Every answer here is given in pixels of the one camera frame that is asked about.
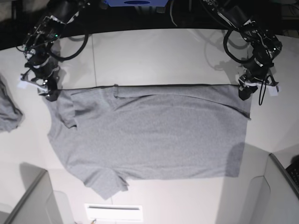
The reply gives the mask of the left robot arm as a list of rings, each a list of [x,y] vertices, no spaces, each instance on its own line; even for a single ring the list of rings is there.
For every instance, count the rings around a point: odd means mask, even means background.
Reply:
[[[260,26],[253,17],[247,16],[237,5],[226,8],[218,0],[201,0],[200,3],[217,23],[228,29],[223,40],[224,50],[244,69],[244,74],[238,79],[239,98],[247,100],[257,89],[260,89],[259,105],[261,105],[266,87],[278,87],[278,82],[269,72],[270,68],[274,67],[274,59],[282,50],[282,43],[271,31]],[[234,31],[253,48],[250,58],[241,60],[229,51],[228,40]]]

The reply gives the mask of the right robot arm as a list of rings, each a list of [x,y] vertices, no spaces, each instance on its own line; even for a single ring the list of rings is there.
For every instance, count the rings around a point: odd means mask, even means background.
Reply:
[[[21,51],[26,59],[24,66],[28,70],[21,75],[21,81],[35,86],[38,94],[50,102],[56,101],[59,96],[58,62],[76,58],[87,45],[89,33],[77,17],[88,5],[90,5],[88,0],[49,1],[45,13],[22,44]],[[62,57],[55,54],[52,47],[71,23],[83,29],[83,43],[74,54]]]

